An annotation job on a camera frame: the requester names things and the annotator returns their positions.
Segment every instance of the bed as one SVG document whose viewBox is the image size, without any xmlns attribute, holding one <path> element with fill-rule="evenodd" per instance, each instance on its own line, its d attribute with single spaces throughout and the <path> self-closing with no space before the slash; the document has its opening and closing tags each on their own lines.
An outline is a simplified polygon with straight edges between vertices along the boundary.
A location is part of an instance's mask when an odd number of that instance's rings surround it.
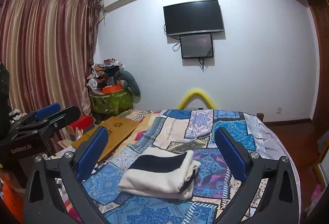
<svg viewBox="0 0 329 224">
<path fill-rule="evenodd" d="M 263 158 L 289 157 L 301 208 L 300 180 L 296 167 L 277 136 L 256 116 L 227 110 L 141 112 L 130 111 L 122 115 L 128 118 L 133 115 L 139 121 L 143 119 L 114 155 L 83 183 L 89 196 L 111 224 L 212 223 L 241 185 L 231 175 L 214 143 L 214 131 L 221 126 L 249 152 L 256 151 Z M 177 154 L 186 150 L 194 151 L 193 157 L 201 166 L 191 199 L 179 201 L 135 196 L 118 188 L 124 172 L 147 147 L 158 147 Z M 254 214 L 266 183 L 267 179 L 263 179 L 244 219 Z"/>
</svg>

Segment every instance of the patchwork quilt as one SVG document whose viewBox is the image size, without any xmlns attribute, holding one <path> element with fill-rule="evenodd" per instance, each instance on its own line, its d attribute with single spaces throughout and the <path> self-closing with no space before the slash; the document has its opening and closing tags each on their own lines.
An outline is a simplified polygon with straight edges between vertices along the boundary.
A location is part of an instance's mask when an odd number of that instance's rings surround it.
<svg viewBox="0 0 329 224">
<path fill-rule="evenodd" d="M 255 116 L 227 110 L 165 110 L 135 144 L 126 146 L 83 186 L 111 224 L 211 224 L 223 212 L 241 185 L 214 141 L 214 132 L 225 127 L 249 151 L 267 158 L 259 122 Z M 136 196 L 118 188 L 123 173 L 147 147 L 180 154 L 194 151 L 201 163 L 189 200 Z M 263 179 L 244 219 L 252 216 L 264 193 Z"/>
</svg>

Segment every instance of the folded towel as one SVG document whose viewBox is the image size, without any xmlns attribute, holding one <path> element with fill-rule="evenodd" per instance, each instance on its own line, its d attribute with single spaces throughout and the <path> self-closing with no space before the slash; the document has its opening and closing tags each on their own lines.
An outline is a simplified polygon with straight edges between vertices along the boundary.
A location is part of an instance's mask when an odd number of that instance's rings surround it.
<svg viewBox="0 0 329 224">
<path fill-rule="evenodd" d="M 148 147 L 123 174 L 119 188 L 136 195 L 189 199 L 200 166 L 192 157 L 191 150 L 174 154 Z"/>
</svg>

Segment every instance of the black tv screen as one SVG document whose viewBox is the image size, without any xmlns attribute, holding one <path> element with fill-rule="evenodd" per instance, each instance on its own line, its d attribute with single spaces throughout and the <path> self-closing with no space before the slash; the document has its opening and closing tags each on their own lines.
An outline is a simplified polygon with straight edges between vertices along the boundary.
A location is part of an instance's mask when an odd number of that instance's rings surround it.
<svg viewBox="0 0 329 224">
<path fill-rule="evenodd" d="M 179 3 L 163 11 L 167 36 L 224 31 L 218 0 Z"/>
<path fill-rule="evenodd" d="M 192 34 L 181 36 L 182 58 L 213 57 L 211 34 Z"/>
</svg>

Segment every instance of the metal screw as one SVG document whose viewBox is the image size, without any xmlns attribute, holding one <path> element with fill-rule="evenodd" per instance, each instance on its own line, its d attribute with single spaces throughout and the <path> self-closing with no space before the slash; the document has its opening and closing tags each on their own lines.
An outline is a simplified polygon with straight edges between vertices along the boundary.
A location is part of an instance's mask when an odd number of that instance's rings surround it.
<svg viewBox="0 0 329 224">
<path fill-rule="evenodd" d="M 42 156 L 38 155 L 36 158 L 34 158 L 34 162 L 40 162 L 42 160 Z"/>
<path fill-rule="evenodd" d="M 257 158 L 259 158 L 259 154 L 256 153 L 256 152 L 251 152 L 250 155 L 251 155 L 251 157 L 252 157 L 253 159 L 257 159 Z"/>
<path fill-rule="evenodd" d="M 282 161 L 285 162 L 285 163 L 288 163 L 288 162 L 289 162 L 289 158 L 286 157 L 286 156 L 281 156 L 281 159 L 282 159 Z"/>
<path fill-rule="evenodd" d="M 71 158 L 72 156 L 73 156 L 73 153 L 72 152 L 67 152 L 64 155 L 64 157 L 67 158 L 67 159 Z"/>
</svg>

